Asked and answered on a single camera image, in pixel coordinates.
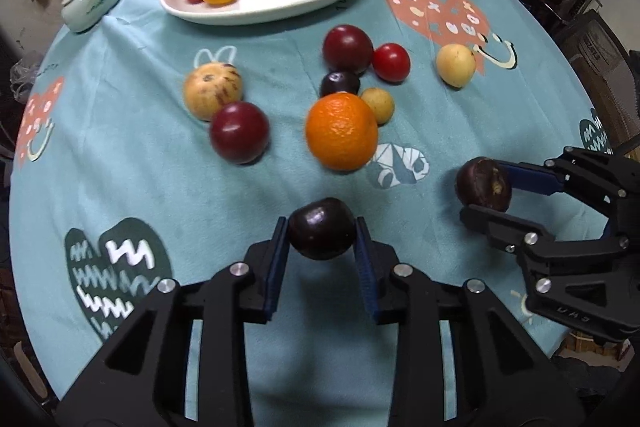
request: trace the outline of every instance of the pale yellow fruit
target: pale yellow fruit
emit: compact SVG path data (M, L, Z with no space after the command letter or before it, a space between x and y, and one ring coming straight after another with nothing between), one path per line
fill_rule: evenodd
M379 87L369 87L362 92L360 97L373 111L378 125L383 125L391 120L396 110L396 103L388 91Z
M436 69L449 86L465 87L476 73L476 58L462 44L447 44L436 56Z
M191 71L182 97L193 116L210 121L223 105L242 98L242 77L231 64L210 62Z

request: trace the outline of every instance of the black fruit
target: black fruit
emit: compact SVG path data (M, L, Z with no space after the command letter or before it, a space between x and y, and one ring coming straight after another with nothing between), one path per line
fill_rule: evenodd
M456 195L463 204L506 212L511 203L511 184L507 172L497 162L480 156L458 171Z
M289 241L302 255L327 261L346 252L356 239L349 207L336 198L309 203L289 216Z
M320 97L332 92L346 91L357 94L360 90L360 79L351 71L334 71L326 74L320 84Z

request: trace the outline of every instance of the round table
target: round table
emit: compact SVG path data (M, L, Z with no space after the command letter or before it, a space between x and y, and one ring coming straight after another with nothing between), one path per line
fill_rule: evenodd
M303 136L326 74L322 38L340 23L376 46L399 42L412 58L409 78L386 86L396 113L376 155L350 174L323 169ZM448 42L477 52L462 90L434 70ZM271 146L250 166L217 156L207 125L182 102L184 77L214 58L238 67L245 100L270 118ZM362 89L381 84L371 71L362 78ZM327 196L433 280L485 280L543 349L558 345L563 328L524 306L515 257L459 222L453 187L475 156L540 164L583 146L580 122L594 118L570 65L517 0L343 0L238 27L185 22L158 0L121 0L90 31L60 31L33 93L12 178L12 262L33 347L59 396L159 279L206 280L268 239L277 216ZM562 195L516 193L510 213L560 239L592 239L604 227ZM292 251L274 320L246 328L257 425L386 425L395 335L369 322L353 256L318 263Z

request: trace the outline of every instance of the desk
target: desk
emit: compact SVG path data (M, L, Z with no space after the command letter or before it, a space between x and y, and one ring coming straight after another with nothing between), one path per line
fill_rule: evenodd
M413 63L404 84L382 86L396 114L372 162L350 174L322 169L303 136L326 73L322 39L340 23L375 45L400 42ZM486 54L459 91L433 66L451 41ZM232 60L247 100L270 118L270 149L254 165L219 158L182 103L184 77L208 56L201 50ZM362 78L362 89L381 85L370 71ZM564 333L528 314L515 258L462 227L454 194L456 170L475 156L542 163L582 146L590 100L517 0L345 0L245 27L194 25L158 0L121 0L85 34L60 30L33 93L12 180L12 260L31 342L59 396L157 280L208 279L270 237L277 216L326 196L432 279L484 279L548 353ZM510 212L560 239L599 237L604 227L562 195L516 194ZM386 425L396 328L369 322L352 257L318 263L291 251L273 322L246 337L257 425Z

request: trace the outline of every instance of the silver bolt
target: silver bolt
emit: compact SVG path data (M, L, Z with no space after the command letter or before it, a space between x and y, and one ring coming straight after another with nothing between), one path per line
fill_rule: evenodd
M394 273L398 277L409 277L414 272L414 267L410 264L396 264L394 266Z
M157 288L160 293L171 293L175 290L175 281L173 279L162 279Z
M233 263L229 267L229 272L236 277L242 277L242 275L246 275L249 272L249 265L247 263Z
M529 246L535 245L538 242L538 234L536 232L528 232L524 236L524 242Z
M547 293L551 289L551 279L540 279L536 282L536 291L538 293Z
M486 285L479 279L469 279L466 282L466 289L471 293L482 293L486 289Z

